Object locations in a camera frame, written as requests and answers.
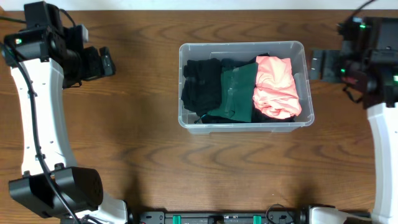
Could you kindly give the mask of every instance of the plastic bin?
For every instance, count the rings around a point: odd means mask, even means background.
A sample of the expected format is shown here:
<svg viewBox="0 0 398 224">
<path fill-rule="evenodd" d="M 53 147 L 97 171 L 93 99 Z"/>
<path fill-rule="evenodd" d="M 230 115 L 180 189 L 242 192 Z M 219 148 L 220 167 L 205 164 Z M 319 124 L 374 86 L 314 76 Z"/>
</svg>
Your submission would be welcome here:
<svg viewBox="0 0 398 224">
<path fill-rule="evenodd" d="M 293 123 L 246 123 L 246 124 L 194 124 L 199 119 L 196 113 L 186 110 L 181 100 L 185 77 L 183 67 L 188 60 L 206 60 L 210 58 L 231 58 L 248 61 L 253 57 L 269 53 L 279 58 L 290 58 L 292 72 L 300 98 L 302 112 Z M 210 132 L 240 132 L 240 131 L 272 131 L 290 132 L 299 127 L 309 126 L 315 117 L 312 108 L 310 83 L 308 79 L 307 63 L 305 61 L 304 46 L 297 41 L 285 42 L 251 42 L 251 43 L 222 43 L 222 44 L 183 44 L 180 47 L 180 71 L 178 80 L 178 121 L 182 127 L 193 134 Z"/>
</svg>

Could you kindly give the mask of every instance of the wooden table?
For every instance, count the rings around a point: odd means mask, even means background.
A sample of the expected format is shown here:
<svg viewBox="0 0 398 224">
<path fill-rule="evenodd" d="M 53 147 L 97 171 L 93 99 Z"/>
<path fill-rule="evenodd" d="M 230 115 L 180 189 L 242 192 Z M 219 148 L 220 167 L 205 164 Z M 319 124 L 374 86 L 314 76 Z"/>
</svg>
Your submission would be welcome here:
<svg viewBox="0 0 398 224">
<path fill-rule="evenodd" d="M 90 43 L 111 49 L 117 75 L 64 91 L 70 144 L 80 166 L 136 210 L 266 210 L 325 203 L 373 207 L 373 140 L 361 105 L 341 85 L 311 82 L 315 122 L 292 133 L 191 135 L 177 121 L 178 48 L 186 42 L 298 40 L 338 49 L 336 24 L 349 11 L 71 12 Z M 397 11 L 367 11 L 397 16 Z M 21 12 L 5 15 L 23 18 Z M 64 18 L 66 26 L 70 23 Z M 21 24 L 0 22 L 0 37 Z M 0 223 L 42 220 L 14 202 L 23 136 L 14 82 L 0 60 Z"/>
</svg>

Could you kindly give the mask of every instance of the pink cloth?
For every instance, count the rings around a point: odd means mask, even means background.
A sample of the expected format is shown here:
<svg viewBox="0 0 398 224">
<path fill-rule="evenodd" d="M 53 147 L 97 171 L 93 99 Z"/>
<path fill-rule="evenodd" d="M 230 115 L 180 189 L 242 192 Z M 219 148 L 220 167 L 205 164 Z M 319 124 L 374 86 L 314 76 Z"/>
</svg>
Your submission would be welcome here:
<svg viewBox="0 0 398 224">
<path fill-rule="evenodd" d="M 285 119 L 301 113 L 290 58 L 258 56 L 254 106 L 262 113 Z"/>
</svg>

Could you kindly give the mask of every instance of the dark green cloth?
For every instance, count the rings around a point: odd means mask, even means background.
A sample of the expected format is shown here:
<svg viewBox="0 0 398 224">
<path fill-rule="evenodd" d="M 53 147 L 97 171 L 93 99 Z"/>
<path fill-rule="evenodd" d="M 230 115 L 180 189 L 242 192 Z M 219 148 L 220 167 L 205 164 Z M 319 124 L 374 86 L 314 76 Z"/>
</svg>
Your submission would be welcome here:
<svg viewBox="0 0 398 224">
<path fill-rule="evenodd" d="M 251 63 L 224 71 L 221 74 L 221 105 L 207 114 L 235 121 L 251 122 L 257 68 L 257 63 Z"/>
</svg>

